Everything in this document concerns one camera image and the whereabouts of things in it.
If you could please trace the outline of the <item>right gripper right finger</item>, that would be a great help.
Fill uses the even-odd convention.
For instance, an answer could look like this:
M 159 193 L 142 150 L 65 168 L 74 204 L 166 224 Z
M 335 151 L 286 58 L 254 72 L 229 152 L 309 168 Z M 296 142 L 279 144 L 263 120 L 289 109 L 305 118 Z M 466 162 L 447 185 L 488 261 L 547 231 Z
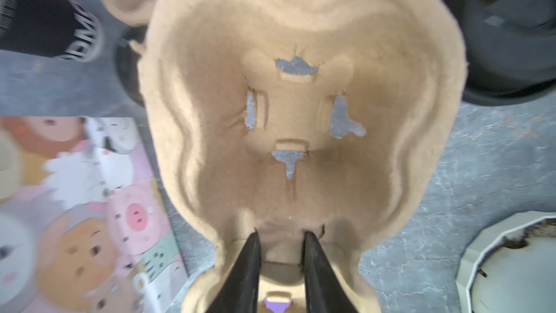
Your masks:
M 303 243 L 306 311 L 309 313 L 356 313 L 335 275 L 317 236 L 306 231 Z

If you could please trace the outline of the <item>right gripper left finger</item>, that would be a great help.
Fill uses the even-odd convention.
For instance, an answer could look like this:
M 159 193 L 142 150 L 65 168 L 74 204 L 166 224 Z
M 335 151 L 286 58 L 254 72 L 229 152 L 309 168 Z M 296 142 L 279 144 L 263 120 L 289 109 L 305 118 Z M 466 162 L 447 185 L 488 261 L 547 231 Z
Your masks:
M 248 237 L 226 281 L 206 313 L 256 313 L 261 273 L 261 243 L 255 231 Z

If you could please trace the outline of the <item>cartoon animal paper gift bag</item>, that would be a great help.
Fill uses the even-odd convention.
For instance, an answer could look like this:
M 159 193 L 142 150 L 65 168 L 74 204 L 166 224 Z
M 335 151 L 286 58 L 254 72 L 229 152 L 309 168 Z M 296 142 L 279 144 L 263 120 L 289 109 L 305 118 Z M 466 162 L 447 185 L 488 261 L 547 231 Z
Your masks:
M 1 311 L 166 312 L 187 279 L 133 119 L 1 118 Z

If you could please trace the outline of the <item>brown pulp cup carrier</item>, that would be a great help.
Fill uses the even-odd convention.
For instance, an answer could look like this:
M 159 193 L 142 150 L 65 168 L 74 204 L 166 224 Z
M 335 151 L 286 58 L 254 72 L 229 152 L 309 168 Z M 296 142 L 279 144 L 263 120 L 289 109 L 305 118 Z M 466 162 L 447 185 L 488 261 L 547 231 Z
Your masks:
M 256 306 L 307 311 L 312 232 L 333 311 L 379 312 L 361 256 L 416 211 L 467 78 L 442 0 L 156 0 L 138 69 L 167 194 L 215 246 L 182 311 L 208 310 L 253 234 Z

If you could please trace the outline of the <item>stack of paper coffee cups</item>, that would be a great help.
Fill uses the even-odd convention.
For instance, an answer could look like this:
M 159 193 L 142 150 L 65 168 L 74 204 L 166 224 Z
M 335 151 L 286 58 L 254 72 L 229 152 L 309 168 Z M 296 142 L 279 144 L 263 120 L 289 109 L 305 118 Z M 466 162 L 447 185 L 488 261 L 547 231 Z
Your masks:
M 1 49 L 40 57 L 92 62 L 104 29 L 73 0 L 1 0 Z

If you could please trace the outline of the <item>purple pink garden trowel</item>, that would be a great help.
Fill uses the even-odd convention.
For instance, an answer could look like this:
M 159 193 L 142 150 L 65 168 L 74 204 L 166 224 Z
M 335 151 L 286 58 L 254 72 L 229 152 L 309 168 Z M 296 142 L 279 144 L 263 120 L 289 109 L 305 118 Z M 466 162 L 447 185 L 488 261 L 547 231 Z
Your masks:
M 293 300 L 289 300 L 289 301 L 284 301 L 284 300 L 272 301 L 268 299 L 264 300 L 265 307 L 272 313 L 285 313 L 288 310 L 288 308 L 292 305 L 292 303 Z

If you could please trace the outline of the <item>potted green plant white pot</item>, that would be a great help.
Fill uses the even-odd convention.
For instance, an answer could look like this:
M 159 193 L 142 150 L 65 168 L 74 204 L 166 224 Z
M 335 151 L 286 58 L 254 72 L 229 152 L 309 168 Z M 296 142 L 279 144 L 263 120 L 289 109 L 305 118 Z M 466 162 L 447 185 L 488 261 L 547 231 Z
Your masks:
M 483 229 L 460 258 L 462 312 L 555 311 L 555 213 L 516 213 Z

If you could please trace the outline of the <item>stack of black cup lids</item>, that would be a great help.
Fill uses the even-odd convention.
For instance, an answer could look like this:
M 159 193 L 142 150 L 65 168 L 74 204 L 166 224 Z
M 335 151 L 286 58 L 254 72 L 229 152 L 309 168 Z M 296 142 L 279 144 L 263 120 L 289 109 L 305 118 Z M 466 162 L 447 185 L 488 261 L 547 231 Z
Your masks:
M 146 26 L 127 29 L 120 36 L 114 52 L 114 64 L 120 83 L 126 94 L 140 107 L 144 107 L 138 79 L 138 61 L 140 55 L 132 50 L 130 42 L 137 41 L 142 43 L 145 39 L 146 31 Z

